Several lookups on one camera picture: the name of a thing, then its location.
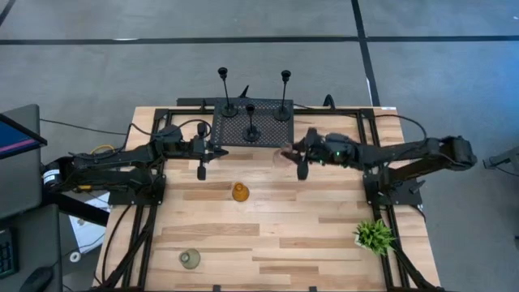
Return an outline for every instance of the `keyboard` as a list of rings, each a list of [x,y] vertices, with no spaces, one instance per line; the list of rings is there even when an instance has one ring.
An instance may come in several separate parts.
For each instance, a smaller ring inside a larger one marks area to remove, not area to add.
[[[14,230],[0,230],[0,279],[18,272]]]

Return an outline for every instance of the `yellow cable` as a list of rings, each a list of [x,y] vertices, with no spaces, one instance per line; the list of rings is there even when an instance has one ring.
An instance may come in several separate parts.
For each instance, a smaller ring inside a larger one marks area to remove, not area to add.
[[[93,154],[93,153],[95,153],[97,150],[99,150],[99,149],[103,149],[103,148],[110,148],[110,149],[112,149],[112,151],[115,151],[115,147],[114,147],[114,146],[109,145],[109,144],[103,144],[103,145],[99,145],[99,146],[95,147],[95,148],[90,152],[90,154]]]

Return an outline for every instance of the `monitor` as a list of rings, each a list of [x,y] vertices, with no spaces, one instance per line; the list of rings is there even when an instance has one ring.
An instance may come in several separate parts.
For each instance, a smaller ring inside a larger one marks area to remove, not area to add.
[[[0,159],[47,145],[47,140],[0,114]]]

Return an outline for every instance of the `black peg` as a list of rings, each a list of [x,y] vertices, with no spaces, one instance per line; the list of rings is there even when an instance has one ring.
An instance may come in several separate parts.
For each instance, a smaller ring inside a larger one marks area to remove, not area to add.
[[[285,91],[286,83],[289,82],[292,73],[288,70],[281,72],[281,79],[283,80],[283,99],[281,100],[281,106],[274,110],[274,118],[280,122],[285,122],[290,119],[290,112],[285,107]]]
[[[218,69],[218,74],[220,75],[220,78],[224,81],[224,88],[225,88],[225,98],[227,99],[227,105],[224,106],[223,109],[221,109],[221,114],[224,117],[232,118],[236,114],[238,114],[238,108],[234,106],[234,104],[229,102],[229,94],[227,93],[227,83],[225,80],[227,79],[227,68],[220,67]]]
[[[245,106],[245,110],[247,110],[247,114],[249,115],[249,127],[246,127],[243,130],[243,139],[248,142],[254,142],[257,141],[260,136],[260,130],[256,126],[252,124],[252,115],[254,114],[254,105],[248,104]]]

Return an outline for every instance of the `computer mouse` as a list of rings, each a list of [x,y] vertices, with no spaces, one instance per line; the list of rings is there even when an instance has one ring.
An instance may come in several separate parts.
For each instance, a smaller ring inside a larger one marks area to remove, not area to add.
[[[19,292],[43,292],[52,280],[53,275],[52,267],[37,268],[25,280]]]

